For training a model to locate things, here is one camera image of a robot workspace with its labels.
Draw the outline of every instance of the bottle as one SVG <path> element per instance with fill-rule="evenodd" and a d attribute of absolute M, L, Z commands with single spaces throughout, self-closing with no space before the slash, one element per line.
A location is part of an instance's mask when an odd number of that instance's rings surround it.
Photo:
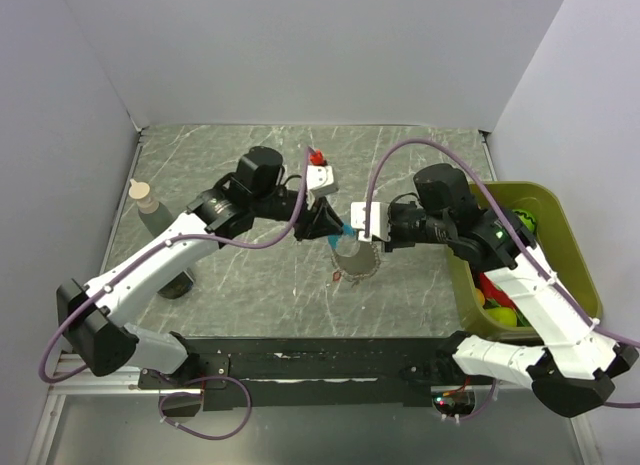
<path fill-rule="evenodd" d="M 173 223 L 173 215 L 164 203 L 159 202 L 151 195 L 151 187 L 148 183 L 131 179 L 129 196 L 136 201 L 138 216 L 154 238 L 162 234 Z M 171 300 L 182 297 L 193 287 L 192 275 L 188 269 L 180 273 L 158 290 L 158 295 Z"/>

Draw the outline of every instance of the marble surface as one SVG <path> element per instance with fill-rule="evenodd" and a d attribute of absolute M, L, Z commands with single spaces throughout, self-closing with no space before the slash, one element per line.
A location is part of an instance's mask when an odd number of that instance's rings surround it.
<path fill-rule="evenodd" d="M 373 167 L 393 143 L 429 137 L 451 147 L 485 180 L 490 169 L 481 137 L 472 130 L 397 126 L 157 126 L 143 131 L 134 171 L 174 214 L 224 173 L 251 146 L 280 151 L 288 174 L 299 173 L 301 146 L 323 151 L 338 173 L 331 204 L 348 220 L 352 201 L 364 199 Z M 413 191 L 412 176 L 445 157 L 422 145 L 405 147 L 382 170 L 376 198 Z M 238 237 L 262 242 L 282 223 L 257 220 Z M 150 240 L 135 204 L 125 203 L 107 267 Z M 444 250 L 419 245 L 382 255 L 378 273 L 362 283 L 333 282 L 326 239 L 287 237 L 267 250 L 226 247 L 194 267 L 196 286 L 178 300 L 156 296 L 138 324 L 188 336 L 445 336 L 459 328 Z"/>

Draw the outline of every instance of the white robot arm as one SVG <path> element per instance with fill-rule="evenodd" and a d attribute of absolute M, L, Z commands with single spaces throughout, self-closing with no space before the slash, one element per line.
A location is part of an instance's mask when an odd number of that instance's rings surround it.
<path fill-rule="evenodd" d="M 461 170 L 448 164 L 414 176 L 419 205 L 373 202 L 371 235 L 365 238 L 365 204 L 353 203 L 351 226 L 361 240 L 381 241 L 385 251 L 442 243 L 504 291 L 539 334 L 542 345 L 492 342 L 454 334 L 443 349 L 466 375 L 484 375 L 534 391 L 550 409 L 575 416 L 604 404 L 611 379 L 628 370 L 637 351 L 594 330 L 551 285 L 564 287 L 541 247 L 520 219 L 503 210 L 527 251 L 552 277 L 538 270 L 515 247 L 492 210 L 478 207 Z"/>
<path fill-rule="evenodd" d="M 94 304 L 64 335 L 95 375 L 129 365 L 192 378 L 196 364 L 180 335 L 146 330 L 134 321 L 160 288 L 196 261 L 232 243 L 253 226 L 255 218 L 291 221 L 295 217 L 297 240 L 342 233 L 342 221 L 326 199 L 338 190 L 337 180 L 322 155 L 311 155 L 303 174 L 306 196 L 281 183 L 283 171 L 278 152 L 252 148 L 234 173 L 202 192 L 163 234 L 125 262 L 84 286 L 70 280 L 58 288 L 60 323 L 94 298 Z M 114 277 L 119 276 L 122 280 L 113 286 Z"/>

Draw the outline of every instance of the green bin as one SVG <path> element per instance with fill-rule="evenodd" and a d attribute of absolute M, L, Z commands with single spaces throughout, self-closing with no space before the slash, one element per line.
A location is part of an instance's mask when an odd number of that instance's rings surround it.
<path fill-rule="evenodd" d="M 537 239 L 549 265 L 584 311 L 591 317 L 601 318 L 602 304 L 598 292 L 557 197 L 546 188 L 530 182 L 489 182 L 486 185 L 501 206 L 522 208 L 533 213 L 538 222 Z M 471 191 L 482 207 L 488 207 L 475 184 L 471 184 Z M 464 330 L 489 340 L 528 340 L 538 336 L 531 327 L 509 327 L 491 318 L 476 297 L 467 263 L 456 258 L 449 249 L 447 261 Z"/>

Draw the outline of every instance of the white wall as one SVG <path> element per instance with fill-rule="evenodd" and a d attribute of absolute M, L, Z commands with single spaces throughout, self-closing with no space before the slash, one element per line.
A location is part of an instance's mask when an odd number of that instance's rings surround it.
<path fill-rule="evenodd" d="M 135 122 L 492 130 L 562 0 L 66 0 Z"/>
<path fill-rule="evenodd" d="M 135 130 L 63 0 L 0 0 L 0 462 L 24 463 L 55 290 L 99 268 Z"/>
<path fill-rule="evenodd" d="M 561 199 L 605 308 L 640 338 L 640 0 L 565 0 L 490 137 L 501 179 Z M 640 364 L 616 380 L 640 401 Z M 638 462 L 640 411 L 590 414 L 604 463 Z"/>

